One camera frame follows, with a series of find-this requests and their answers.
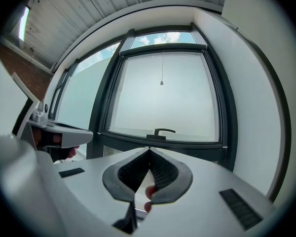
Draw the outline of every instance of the cloud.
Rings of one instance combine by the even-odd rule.
[[[148,45],[150,42],[150,40],[148,40],[146,36],[138,38],[138,41],[142,42],[144,45]]]
[[[116,44],[114,44],[114,45],[110,45],[110,46],[108,46],[107,48],[105,48],[105,50],[114,53],[115,50],[117,49],[118,45],[119,45],[119,43],[116,43]]]
[[[164,43],[176,43],[179,41],[181,33],[163,33],[159,34],[157,38],[153,40],[154,44],[164,44]]]
[[[91,55],[90,57],[86,58],[85,60],[81,61],[78,65],[78,67],[76,68],[74,74],[78,74],[79,72],[89,68],[90,66],[92,66],[93,64],[102,61],[103,60],[103,55],[102,52],[97,52],[93,55]]]

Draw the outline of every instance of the dark window frame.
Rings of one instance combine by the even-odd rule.
[[[162,32],[191,32],[196,42],[200,42],[198,41],[198,39],[201,40],[201,38],[203,38],[207,43],[207,46],[189,43],[167,43],[130,49],[130,46],[132,45],[135,37]],[[123,60],[126,57],[138,56],[153,52],[160,53],[162,51],[203,52],[212,75],[218,101],[220,120],[219,142],[209,143],[159,141],[107,131],[106,120],[109,109],[112,109],[112,92],[114,89],[116,89],[115,84],[119,79],[118,75],[121,74],[120,72]],[[235,129],[237,128],[237,120],[235,120],[237,119],[237,116],[235,112],[233,94],[230,87],[230,91],[227,92],[228,97],[225,97],[226,85],[230,86],[228,77],[212,46],[209,44],[205,36],[200,34],[200,30],[197,29],[197,27],[193,23],[191,23],[190,26],[162,26],[142,29],[139,31],[130,30],[124,36],[124,39],[119,45],[118,50],[116,50],[114,56],[112,57],[105,74],[107,74],[107,76],[104,76],[101,81],[91,114],[89,129],[93,131],[94,138],[87,145],[87,159],[102,157],[104,146],[112,147],[121,151],[144,146],[154,146],[173,150],[197,158],[202,158],[210,161],[218,161],[219,164],[223,165],[231,171],[233,170],[234,161],[231,161],[231,159],[235,157],[235,145],[237,144],[237,129]],[[228,101],[232,101],[232,103],[229,103],[227,105],[225,99],[228,99]],[[232,126],[233,129],[229,129],[228,124],[235,125]],[[233,134],[233,136],[230,136],[232,140],[230,140],[229,137],[230,131],[235,133]]]
[[[111,45],[121,42],[123,37],[124,37],[124,35],[115,37],[115,38],[97,46],[96,48],[92,49],[91,51],[89,51],[86,54],[84,54],[83,56],[81,56],[79,59],[76,59],[68,69],[64,70],[64,72],[62,73],[62,75],[58,81],[58,84],[56,86],[56,89],[55,89],[55,92],[54,92],[54,95],[53,95],[53,98],[51,101],[51,108],[49,109],[49,113],[48,113],[49,119],[55,120],[55,118],[57,116],[57,111],[59,108],[59,102],[61,100],[62,94],[64,93],[66,83],[67,83],[69,77],[73,76],[73,74],[74,74],[76,68],[79,66],[80,62],[84,61],[85,59],[89,58],[90,56],[94,55],[95,53],[102,51],[103,49],[105,49]]]

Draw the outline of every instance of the vent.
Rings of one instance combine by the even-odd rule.
[[[233,189],[220,192],[223,200],[237,217],[244,230],[254,227],[262,218]]]
[[[74,169],[70,169],[70,170],[66,170],[66,171],[61,171],[59,172],[61,178],[64,177],[68,177],[68,176],[73,176],[73,175],[77,175],[84,172],[84,170],[82,168],[74,168]]]

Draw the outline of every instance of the ceiling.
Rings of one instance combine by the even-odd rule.
[[[91,26],[126,7],[151,0],[30,0],[24,49],[51,68]],[[200,0],[223,6],[224,0]],[[6,37],[18,45],[18,27]]]

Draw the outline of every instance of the black slot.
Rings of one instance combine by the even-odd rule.
[[[179,175],[179,170],[172,163],[155,153],[151,153],[150,170],[156,191],[172,184]]]
[[[73,175],[77,175],[80,173],[83,173],[84,170],[82,168],[74,168],[74,169],[70,169],[70,170],[66,170],[66,171],[61,171],[59,172],[61,178],[64,177],[68,177],[68,176],[73,176]]]
[[[117,173],[119,180],[136,192],[147,175],[149,161],[149,151],[136,157],[119,169]]]
[[[221,197],[236,216],[244,230],[254,227],[262,218],[233,189],[220,192]]]

